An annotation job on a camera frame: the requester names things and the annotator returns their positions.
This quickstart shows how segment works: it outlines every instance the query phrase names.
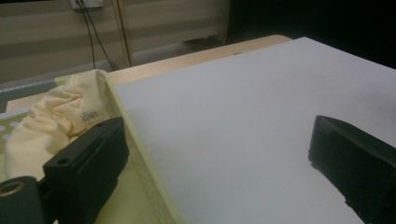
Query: white board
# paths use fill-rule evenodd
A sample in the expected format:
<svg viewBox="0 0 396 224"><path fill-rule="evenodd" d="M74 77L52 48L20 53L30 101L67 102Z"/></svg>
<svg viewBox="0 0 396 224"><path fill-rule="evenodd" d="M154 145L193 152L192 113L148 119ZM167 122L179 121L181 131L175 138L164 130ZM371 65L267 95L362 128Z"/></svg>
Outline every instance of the white board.
<svg viewBox="0 0 396 224"><path fill-rule="evenodd" d="M396 71L308 38L118 86L186 223L362 223L311 167L316 115L396 146Z"/></svg>

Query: light green tray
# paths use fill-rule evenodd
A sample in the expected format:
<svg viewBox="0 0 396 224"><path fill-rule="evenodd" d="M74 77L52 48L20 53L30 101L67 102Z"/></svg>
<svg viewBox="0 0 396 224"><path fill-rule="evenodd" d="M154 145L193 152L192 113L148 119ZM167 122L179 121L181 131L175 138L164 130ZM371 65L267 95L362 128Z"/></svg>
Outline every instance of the light green tray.
<svg viewBox="0 0 396 224"><path fill-rule="evenodd" d="M182 216L166 190L158 171L145 150L134 125L127 114L114 84L105 74L107 88L116 116L123 116L130 158L119 178L119 184L113 195L102 209L97 224L182 224ZM62 85L68 77L56 78L57 85ZM21 121L26 113L0 119L2 137L12 131L13 126ZM0 140L0 181L4 176L4 143Z"/></svg>

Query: fabric label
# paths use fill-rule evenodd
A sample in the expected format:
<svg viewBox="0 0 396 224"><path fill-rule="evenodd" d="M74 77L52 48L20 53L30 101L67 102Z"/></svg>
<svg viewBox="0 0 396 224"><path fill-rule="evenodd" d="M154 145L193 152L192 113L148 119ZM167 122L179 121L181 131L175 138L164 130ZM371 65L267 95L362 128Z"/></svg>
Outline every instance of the fabric label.
<svg viewBox="0 0 396 224"><path fill-rule="evenodd" d="M84 123L89 124L92 123L95 120L101 119L102 115L99 114L99 112L97 112L96 110L87 110L84 111L80 114L82 121L84 121Z"/></svg>

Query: yellow towel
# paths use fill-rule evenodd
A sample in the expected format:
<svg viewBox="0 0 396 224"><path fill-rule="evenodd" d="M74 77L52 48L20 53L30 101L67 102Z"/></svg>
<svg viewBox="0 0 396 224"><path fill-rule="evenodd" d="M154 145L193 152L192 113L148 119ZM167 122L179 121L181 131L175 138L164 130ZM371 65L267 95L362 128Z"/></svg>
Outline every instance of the yellow towel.
<svg viewBox="0 0 396 224"><path fill-rule="evenodd" d="M94 124L113 116L104 71L71 76L32 105L5 147L7 178L44 176L42 166Z"/></svg>

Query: black cable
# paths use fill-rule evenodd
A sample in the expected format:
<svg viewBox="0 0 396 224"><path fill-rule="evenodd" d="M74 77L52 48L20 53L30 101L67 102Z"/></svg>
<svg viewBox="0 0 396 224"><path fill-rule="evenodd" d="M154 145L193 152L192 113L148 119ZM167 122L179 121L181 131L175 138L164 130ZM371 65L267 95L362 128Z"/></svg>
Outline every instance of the black cable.
<svg viewBox="0 0 396 224"><path fill-rule="evenodd" d="M116 71L116 68L113 66L113 64L110 62L110 60L109 60L108 57L107 57L107 53L106 53L106 51L105 51L105 48L103 47L102 42L100 41L99 35L98 35L98 33L96 32L95 25L93 24L93 21L92 21L92 18L91 18L91 16L90 16L90 13L88 12L87 8L85 7L84 1L83 1L83 0L79 0L79 1L80 1L80 3L82 4L82 7L84 8L85 12L87 13L88 19L90 19L92 28L93 28L93 30L95 31L96 39L98 40L99 45L100 45L100 47L102 48L102 51L103 51L103 53L104 53L105 56L106 56L106 59L107 59L107 61L108 61L108 64L110 64L110 66L111 66L111 68L113 69L113 71Z"/></svg>
<svg viewBox="0 0 396 224"><path fill-rule="evenodd" d="M79 9L81 10L82 16L84 17L85 24L87 25L88 35L90 36L90 42L91 42L93 69L95 69L95 68L96 68L96 65L95 65L95 53L94 53L94 51L93 51L93 43L92 43L90 25L88 24L87 18L85 18L85 13L84 13L84 11L83 11L83 9L82 9L81 4L79 3L78 0L76 0L76 3L78 4Z"/></svg>

